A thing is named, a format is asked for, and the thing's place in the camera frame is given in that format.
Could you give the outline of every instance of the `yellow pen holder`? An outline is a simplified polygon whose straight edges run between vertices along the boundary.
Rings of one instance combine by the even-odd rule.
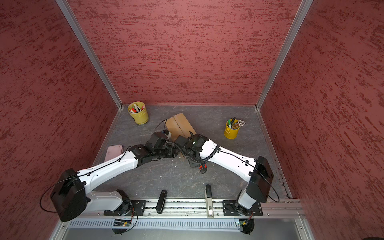
[[[141,110],[141,112],[139,112],[139,113],[131,113],[129,110],[131,108],[135,109],[134,104],[136,104],[140,109],[144,106],[144,109]],[[147,108],[145,107],[145,104],[143,102],[131,103],[128,106],[128,112],[131,115],[131,117],[135,120],[135,123],[142,125],[142,124],[148,122],[149,117],[148,117],[148,113],[147,113]]]
[[[239,129],[230,129],[229,126],[228,126],[228,121],[227,123],[225,124],[225,130],[224,130],[224,136],[228,139],[235,139],[237,137],[237,133],[239,132]]]

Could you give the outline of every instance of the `gray tabletop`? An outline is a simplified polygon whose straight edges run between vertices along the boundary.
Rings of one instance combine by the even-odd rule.
[[[280,198],[284,198],[279,174],[253,107],[148,105],[147,111],[149,121],[144,125],[137,125],[125,107],[113,129],[108,146],[121,144],[125,150],[128,146],[145,143],[160,121],[183,113],[196,133],[208,137],[220,146],[244,156],[267,158],[275,175],[272,185]],[[231,140],[224,136],[224,128],[225,122],[234,116],[244,120],[246,124],[239,130],[237,138]],[[238,175],[217,164],[208,162],[207,167],[208,171],[201,174],[197,168],[190,168],[188,161],[182,158],[161,159],[124,172],[101,184],[95,191],[122,189],[132,198],[153,198],[159,197],[161,190],[166,189],[168,197],[204,198],[204,187],[210,184],[214,198],[233,199],[247,185]],[[270,191],[270,196],[276,198],[273,190]]]

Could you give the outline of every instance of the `metal mounting plate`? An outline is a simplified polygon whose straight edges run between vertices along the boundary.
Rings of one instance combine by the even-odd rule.
[[[131,200],[133,209],[138,216],[143,216],[146,202],[147,202],[146,200]],[[131,215],[131,211],[125,214],[125,216],[130,216],[130,215]],[[121,215],[119,214],[119,211],[110,211],[110,210],[105,210],[104,216],[120,216],[121,217]]]
[[[224,200],[223,201],[223,212],[224,216],[239,216],[239,213],[233,208],[228,207],[227,205],[230,206],[235,206],[236,201],[235,200]],[[263,215],[263,210],[260,205],[260,202],[255,202],[255,204],[252,206],[252,211],[254,216],[262,216]]]

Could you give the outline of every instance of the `black cable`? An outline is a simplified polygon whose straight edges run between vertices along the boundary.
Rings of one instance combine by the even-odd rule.
[[[162,122],[164,122],[165,121],[165,123],[164,123],[164,129],[166,128],[166,123],[167,123],[167,119],[164,119],[163,121],[161,121],[156,127],[155,127],[155,130],[153,130],[153,132],[156,132],[156,128],[162,123]]]
[[[253,210],[251,209],[251,215],[250,215],[250,217],[248,218],[248,220],[245,221],[245,222],[248,223],[248,221],[251,220],[252,216],[253,216]]]
[[[264,175],[263,175],[257,168],[255,168],[255,167],[252,166],[251,164],[247,163],[247,162],[244,161],[243,159],[241,159],[241,158],[239,158],[239,157],[233,155],[232,153],[228,153],[228,152],[223,152],[223,153],[232,155],[232,156],[234,156],[235,158],[238,158],[239,160],[241,160],[242,162],[244,162],[245,164],[248,164],[249,166],[251,166],[251,167],[253,167],[254,169],[256,169],[256,170],[260,173],[260,176],[262,176],[262,178],[269,184],[269,186],[271,186],[271,188],[273,189],[273,191],[275,191],[278,201],[276,201],[275,199],[271,198],[271,196],[269,196],[269,195],[268,195],[268,197],[270,197],[270,198],[271,198],[273,201],[275,201],[275,202],[280,202],[279,195],[277,194],[277,191],[275,190],[275,188],[272,186],[272,184],[270,184],[270,183],[265,179]]]
[[[99,169],[102,169],[103,167],[106,167],[106,166],[111,165],[111,164],[113,164],[113,163],[115,163],[115,162],[117,162],[117,161],[120,161],[120,160],[125,156],[125,154],[127,153],[128,149],[129,149],[130,147],[131,147],[131,146],[127,147],[127,149],[125,150],[123,156],[121,156],[121,157],[120,157],[119,159],[117,159],[116,161],[113,161],[113,162],[111,162],[111,163],[108,163],[107,165],[104,165],[104,166],[102,166],[102,167],[99,167],[98,169],[92,170],[91,172],[87,172],[86,174],[83,174],[83,175],[80,175],[80,176],[76,176],[76,177],[70,177],[70,178],[67,178],[67,179],[58,181],[57,183],[53,184],[51,187],[49,187],[47,190],[45,190],[45,192],[43,193],[43,195],[40,197],[40,201],[39,201],[40,208],[41,208],[43,211],[45,211],[45,212],[57,213],[56,211],[49,211],[49,210],[46,210],[45,208],[43,208],[43,206],[42,206],[42,204],[41,204],[41,201],[43,200],[44,195],[45,195],[45,194],[46,194],[52,187],[54,187],[54,186],[55,186],[56,184],[58,184],[58,183],[67,181],[67,180],[69,180],[69,179],[75,179],[75,178],[78,178],[78,177],[82,177],[82,176],[85,176],[85,175],[89,175],[89,174],[93,173],[94,171],[97,171],[97,170],[99,170]]]
[[[194,161],[196,163],[199,163],[199,164],[207,163],[208,160],[211,159],[217,153],[218,149],[220,148],[219,145],[216,145],[215,149],[212,151],[212,153],[208,157],[206,157],[204,159],[201,159],[201,160],[198,160],[198,159],[196,159],[196,158],[194,158],[192,156],[186,155],[185,152],[183,151],[183,149],[177,143],[175,143],[175,142],[169,142],[169,141],[165,142],[165,146],[166,147],[175,147],[175,148],[177,148],[185,158],[190,159],[190,160],[192,160],[192,161]]]
[[[136,212],[133,212],[133,213],[136,214],[136,222],[135,222],[135,224],[134,224],[130,229],[127,229],[126,231],[124,231],[124,232],[122,232],[122,233],[128,232],[129,230],[131,230],[132,228],[134,228],[134,227],[136,226],[136,223],[137,223],[137,221],[139,220],[139,215],[137,215]]]
[[[233,204],[225,204],[224,207],[226,207],[226,206],[231,207],[233,210],[237,211],[237,208],[234,207]]]
[[[279,195],[277,195],[277,198],[279,198],[279,201],[276,201],[275,199],[273,199],[271,196],[269,196],[268,195],[268,197],[270,198],[270,199],[272,199],[273,201],[275,201],[275,202],[280,202],[280,198],[279,198]]]

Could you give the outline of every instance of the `cardboard box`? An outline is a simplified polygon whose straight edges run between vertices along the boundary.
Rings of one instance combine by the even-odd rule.
[[[196,131],[193,129],[183,113],[179,113],[167,119],[166,126],[167,129],[171,132],[171,141],[175,141],[176,138],[180,135],[185,138],[190,137],[191,134],[189,131],[191,131],[193,134],[196,134]]]

